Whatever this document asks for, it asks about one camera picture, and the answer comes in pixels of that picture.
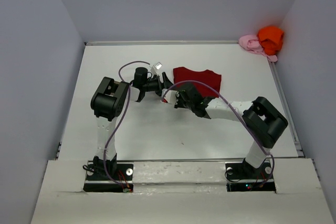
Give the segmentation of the dark red t shirt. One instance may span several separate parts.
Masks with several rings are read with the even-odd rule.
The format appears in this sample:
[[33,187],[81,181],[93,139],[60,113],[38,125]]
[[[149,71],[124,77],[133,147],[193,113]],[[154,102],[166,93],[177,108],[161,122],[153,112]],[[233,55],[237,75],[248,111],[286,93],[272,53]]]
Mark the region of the dark red t shirt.
[[[174,83],[186,81],[186,80],[194,80],[194,81],[202,82],[210,86],[212,89],[216,90],[217,92],[220,92],[222,75],[217,74],[208,69],[204,71],[193,71],[185,67],[177,67],[173,69],[173,77],[174,77]],[[193,83],[193,85],[195,85],[198,92],[203,97],[218,98],[217,93],[213,92],[209,88],[199,83]]]

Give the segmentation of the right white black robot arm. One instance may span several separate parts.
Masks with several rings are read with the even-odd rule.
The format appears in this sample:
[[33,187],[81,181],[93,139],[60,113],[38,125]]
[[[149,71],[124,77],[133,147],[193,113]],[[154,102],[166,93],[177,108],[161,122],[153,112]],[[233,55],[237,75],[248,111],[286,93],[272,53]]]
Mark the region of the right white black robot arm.
[[202,96],[196,84],[198,81],[188,80],[171,87],[176,97],[176,108],[189,109],[199,118],[240,122],[254,140],[242,162],[226,166],[228,181],[258,179],[265,168],[273,169],[266,159],[272,157],[270,151],[287,128],[287,119],[264,97],[247,102],[228,102],[220,94]]

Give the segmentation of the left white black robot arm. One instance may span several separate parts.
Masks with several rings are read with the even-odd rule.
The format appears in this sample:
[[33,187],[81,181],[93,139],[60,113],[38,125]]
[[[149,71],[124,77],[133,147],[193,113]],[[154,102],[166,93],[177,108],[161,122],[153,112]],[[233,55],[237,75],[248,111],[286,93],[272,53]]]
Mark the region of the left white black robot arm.
[[112,78],[104,77],[97,87],[90,107],[97,119],[98,137],[97,150],[88,170],[98,173],[104,179],[111,179],[117,171],[117,151],[115,148],[115,133],[131,100],[141,102],[146,93],[154,92],[161,96],[163,89],[173,83],[161,72],[161,63],[154,64],[151,69],[137,67],[133,80],[117,82]]

